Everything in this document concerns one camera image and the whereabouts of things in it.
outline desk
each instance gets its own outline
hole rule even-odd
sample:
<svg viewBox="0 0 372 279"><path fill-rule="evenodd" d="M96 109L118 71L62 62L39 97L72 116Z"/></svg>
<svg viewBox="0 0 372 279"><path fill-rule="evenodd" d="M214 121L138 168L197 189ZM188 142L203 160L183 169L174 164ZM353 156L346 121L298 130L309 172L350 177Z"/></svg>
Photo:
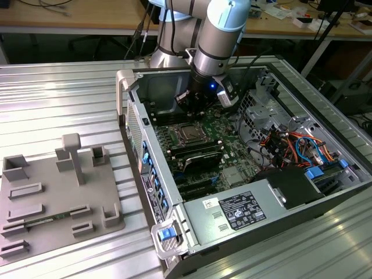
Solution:
<svg viewBox="0 0 372 279"><path fill-rule="evenodd" d="M288 5L305 6L313 17L319 13L299 0ZM132 35L145 12L139 0L75 0L66 4L66 7L70 17L13 0L9 9L0 9L0 33ZM365 36L349 26L350 20L340 21L341 24L333 28L304 68L304 76L332 40L372 41L372 36ZM151 23L149 35L157 34L158 26ZM314 35L312 30L300 29L292 24L291 19L279 20L262 13L262 19L247 20L244 37L312 40Z"/></svg>

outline blue latch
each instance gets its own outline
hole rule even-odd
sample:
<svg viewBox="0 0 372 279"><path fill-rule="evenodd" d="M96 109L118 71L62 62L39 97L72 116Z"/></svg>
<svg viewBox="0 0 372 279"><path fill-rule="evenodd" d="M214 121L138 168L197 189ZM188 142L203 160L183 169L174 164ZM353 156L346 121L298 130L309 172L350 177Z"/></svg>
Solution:
<svg viewBox="0 0 372 279"><path fill-rule="evenodd" d="M177 236L176 230L173 227L165 228L162 231L159 231L159 236L161 241L165 241Z"/></svg>
<svg viewBox="0 0 372 279"><path fill-rule="evenodd" d="M163 207L165 209L168 209L168 203L167 203L167 200L166 199L163 200Z"/></svg>
<svg viewBox="0 0 372 279"><path fill-rule="evenodd" d="M305 174L310 179L314 179L318 176L322 176L324 173L319 167L311 167L307 170Z"/></svg>
<svg viewBox="0 0 372 279"><path fill-rule="evenodd" d="M159 179L155 179L155 189L158 190L160 187L160 182L159 182Z"/></svg>
<svg viewBox="0 0 372 279"><path fill-rule="evenodd" d="M347 161L345 159L341 159L339 161L339 164L341 165L341 167L343 167L344 169L347 168L349 166L349 164L347 163Z"/></svg>
<svg viewBox="0 0 372 279"><path fill-rule="evenodd" d="M147 164L149 162L149 153L146 152L144 157L142 158L143 164Z"/></svg>

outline ribbed aluminum surface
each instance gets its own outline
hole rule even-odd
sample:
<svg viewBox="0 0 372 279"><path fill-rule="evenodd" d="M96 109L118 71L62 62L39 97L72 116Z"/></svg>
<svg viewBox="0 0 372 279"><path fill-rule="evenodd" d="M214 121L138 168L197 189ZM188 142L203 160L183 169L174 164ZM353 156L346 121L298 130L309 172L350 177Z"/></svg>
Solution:
<svg viewBox="0 0 372 279"><path fill-rule="evenodd" d="M126 223L121 231L3 266L0 278L163 278L116 121L115 74L126 67L135 65L0 68L1 166L9 155L22 153L27 160L55 156L63 134L79 133L83 149L104 144Z"/></svg>
<svg viewBox="0 0 372 279"><path fill-rule="evenodd" d="M252 58L241 58L249 63ZM272 62L343 134L370 151L370 139L333 110L292 68ZM140 63L94 62L0 67L0 158L54 156L60 136L80 133L83 148L110 153L126 227L0 268L0 278L163 278L126 150L116 124L115 74ZM287 106L301 107L288 98ZM372 278L372 189L322 217L210 264L187 278Z"/></svg>

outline warning label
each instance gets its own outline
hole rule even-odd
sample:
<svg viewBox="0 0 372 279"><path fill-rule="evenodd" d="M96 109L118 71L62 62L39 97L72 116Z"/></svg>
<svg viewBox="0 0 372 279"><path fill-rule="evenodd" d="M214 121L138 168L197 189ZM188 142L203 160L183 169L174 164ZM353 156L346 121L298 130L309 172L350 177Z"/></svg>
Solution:
<svg viewBox="0 0 372 279"><path fill-rule="evenodd" d="M250 191L219 201L225 216L235 231L266 219Z"/></svg>

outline motherboard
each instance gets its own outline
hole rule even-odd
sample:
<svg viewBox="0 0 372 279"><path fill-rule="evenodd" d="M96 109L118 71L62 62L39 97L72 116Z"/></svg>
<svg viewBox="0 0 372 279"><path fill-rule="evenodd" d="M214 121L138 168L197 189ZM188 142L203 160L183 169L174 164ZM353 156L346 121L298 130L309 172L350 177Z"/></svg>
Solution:
<svg viewBox="0 0 372 279"><path fill-rule="evenodd" d="M233 127L234 119L210 108L200 120L154 126L185 201L244 185L260 171Z"/></svg>

